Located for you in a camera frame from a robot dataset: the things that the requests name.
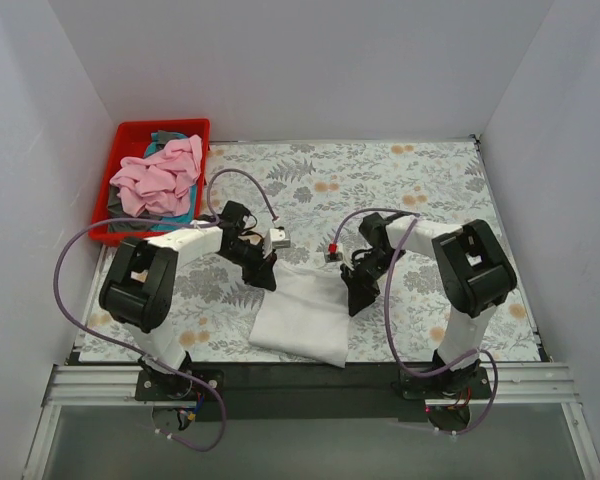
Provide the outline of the white t shirt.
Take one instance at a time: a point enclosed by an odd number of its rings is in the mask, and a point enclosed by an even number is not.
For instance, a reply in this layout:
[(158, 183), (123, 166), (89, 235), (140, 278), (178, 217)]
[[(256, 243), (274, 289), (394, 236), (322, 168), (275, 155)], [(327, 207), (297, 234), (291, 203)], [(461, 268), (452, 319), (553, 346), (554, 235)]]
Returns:
[(248, 341), (255, 347), (343, 368), (349, 344), (347, 288), (334, 271), (274, 266)]

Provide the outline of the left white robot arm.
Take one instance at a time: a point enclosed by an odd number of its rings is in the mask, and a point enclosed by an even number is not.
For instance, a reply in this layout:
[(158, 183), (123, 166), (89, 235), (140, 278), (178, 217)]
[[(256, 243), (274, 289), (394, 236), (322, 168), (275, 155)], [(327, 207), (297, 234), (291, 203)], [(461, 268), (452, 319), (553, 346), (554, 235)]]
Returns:
[(247, 238), (250, 211), (229, 201), (221, 214), (160, 236), (125, 238), (116, 251), (99, 294), (99, 305), (130, 332), (141, 350), (140, 365), (173, 400), (185, 398), (193, 377), (189, 357), (167, 322), (179, 268), (217, 254), (241, 268), (245, 284), (273, 292), (276, 247), (287, 247), (282, 228), (271, 228), (253, 244)]

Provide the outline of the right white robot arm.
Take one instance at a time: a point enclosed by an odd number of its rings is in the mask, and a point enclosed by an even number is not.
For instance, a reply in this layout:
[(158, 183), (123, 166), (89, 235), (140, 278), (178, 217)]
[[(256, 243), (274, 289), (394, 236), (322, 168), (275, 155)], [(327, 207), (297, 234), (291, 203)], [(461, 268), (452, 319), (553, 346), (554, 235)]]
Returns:
[(348, 313), (355, 316), (379, 296), (388, 296), (381, 279), (391, 279), (406, 253), (435, 261), (450, 304), (450, 318), (427, 369), (399, 366), (400, 388), (412, 394), (436, 393), (455, 397), (479, 376), (481, 347), (497, 308), (517, 287), (514, 269), (489, 224), (474, 220), (464, 225), (422, 219), (416, 213), (367, 209), (359, 233), (365, 249), (350, 255), (332, 242), (325, 259), (340, 265), (347, 288)]

